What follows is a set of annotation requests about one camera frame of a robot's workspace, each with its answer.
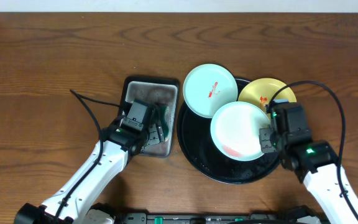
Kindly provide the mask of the green yellow sponge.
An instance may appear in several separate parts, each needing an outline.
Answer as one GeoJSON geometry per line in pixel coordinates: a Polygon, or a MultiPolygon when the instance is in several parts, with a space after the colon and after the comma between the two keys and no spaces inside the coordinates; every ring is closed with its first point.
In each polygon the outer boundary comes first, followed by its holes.
{"type": "Polygon", "coordinates": [[[168,114],[168,106],[167,105],[161,105],[158,104],[157,105],[159,113],[159,126],[161,127],[162,130],[162,136],[164,138],[164,141],[166,141],[168,139],[168,134],[169,134],[169,127],[168,127],[168,123],[167,123],[167,114],[168,114]]]}

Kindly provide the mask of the yellow plate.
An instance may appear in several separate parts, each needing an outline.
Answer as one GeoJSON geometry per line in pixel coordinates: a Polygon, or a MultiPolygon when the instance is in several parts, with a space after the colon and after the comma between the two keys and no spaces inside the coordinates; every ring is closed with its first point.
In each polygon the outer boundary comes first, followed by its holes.
{"type": "Polygon", "coordinates": [[[273,95],[286,84],[274,78],[260,78],[247,84],[239,94],[238,101],[251,103],[266,113],[266,106],[273,95]]]}

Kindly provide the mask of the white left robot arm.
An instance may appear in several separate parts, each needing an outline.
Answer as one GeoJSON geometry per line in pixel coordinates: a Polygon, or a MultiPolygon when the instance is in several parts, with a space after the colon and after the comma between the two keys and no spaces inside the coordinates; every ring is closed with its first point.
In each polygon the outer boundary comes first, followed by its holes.
{"type": "MultiPolygon", "coordinates": [[[[180,110],[178,140],[189,162],[204,175],[228,184],[248,184],[268,175],[277,156],[261,151],[259,131],[269,125],[267,115],[245,102],[228,103],[211,119],[180,110]]],[[[131,157],[152,141],[152,131],[163,139],[162,109],[135,100],[126,114],[105,129],[86,162],[52,197],[36,207],[25,204],[16,223],[83,223],[91,206],[131,157]]]]}

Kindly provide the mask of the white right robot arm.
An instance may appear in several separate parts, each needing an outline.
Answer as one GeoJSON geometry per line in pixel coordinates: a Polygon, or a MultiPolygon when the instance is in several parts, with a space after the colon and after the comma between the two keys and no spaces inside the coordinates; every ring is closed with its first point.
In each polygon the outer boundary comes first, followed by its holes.
{"type": "Polygon", "coordinates": [[[270,145],[282,166],[293,171],[316,199],[330,223],[358,223],[358,198],[338,164],[339,156],[325,140],[314,140],[304,109],[298,103],[269,108],[270,145]]]}

